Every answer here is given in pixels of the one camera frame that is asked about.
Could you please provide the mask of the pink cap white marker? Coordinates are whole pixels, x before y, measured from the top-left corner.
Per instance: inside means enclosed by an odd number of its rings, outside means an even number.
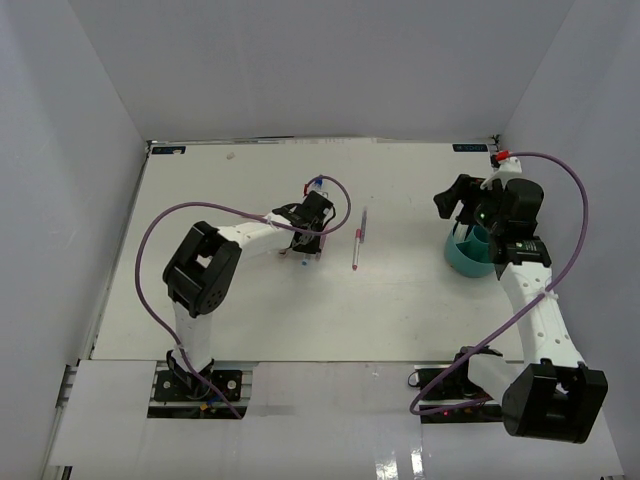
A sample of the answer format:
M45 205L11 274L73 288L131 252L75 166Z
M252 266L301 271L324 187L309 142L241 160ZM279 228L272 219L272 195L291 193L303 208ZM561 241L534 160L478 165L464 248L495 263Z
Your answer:
M360 228L358 228L356 229L355 237L354 237L354 246L353 246L353 253L352 253L352 264L351 264L352 271L357 271L359 266L360 246L362 243L361 238L362 238L362 231Z

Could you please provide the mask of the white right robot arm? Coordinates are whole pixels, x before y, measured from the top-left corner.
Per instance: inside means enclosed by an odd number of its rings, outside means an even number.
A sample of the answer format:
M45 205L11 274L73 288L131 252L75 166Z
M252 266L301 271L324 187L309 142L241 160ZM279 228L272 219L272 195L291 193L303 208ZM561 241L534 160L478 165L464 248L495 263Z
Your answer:
M574 346L552 285L551 258L537 236L543 189L461 174L435 196L438 213L488 235L489 260L517 318L523 367L483 346L451 374L453 390L472 399L484 391L499 403L511 436L583 444L608 392L601 370L589 368Z

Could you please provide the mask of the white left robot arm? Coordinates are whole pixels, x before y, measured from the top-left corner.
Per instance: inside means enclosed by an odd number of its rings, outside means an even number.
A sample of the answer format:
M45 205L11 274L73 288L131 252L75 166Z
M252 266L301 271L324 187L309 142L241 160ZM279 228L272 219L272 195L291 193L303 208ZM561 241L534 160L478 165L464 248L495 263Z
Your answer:
M439 360L459 326L443 229L396 210L364 209L331 225L333 204L311 193L263 217L194 224L163 280L175 312L177 387L211 387L215 347L226 360Z

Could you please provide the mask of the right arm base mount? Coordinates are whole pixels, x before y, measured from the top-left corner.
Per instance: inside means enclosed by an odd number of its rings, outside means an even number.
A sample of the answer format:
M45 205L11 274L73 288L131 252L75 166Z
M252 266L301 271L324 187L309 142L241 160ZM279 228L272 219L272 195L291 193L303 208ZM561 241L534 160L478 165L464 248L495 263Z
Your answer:
M422 424L497 423L503 420L500 405L468 378L469 361L435 384L410 412Z

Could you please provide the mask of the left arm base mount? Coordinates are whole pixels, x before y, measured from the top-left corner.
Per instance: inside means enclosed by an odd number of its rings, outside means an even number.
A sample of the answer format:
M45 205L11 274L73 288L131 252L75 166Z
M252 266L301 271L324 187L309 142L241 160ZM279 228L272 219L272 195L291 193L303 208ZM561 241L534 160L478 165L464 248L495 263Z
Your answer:
M239 420L251 397L255 363L213 361L200 375L172 369L167 359L156 363L147 417L150 419Z

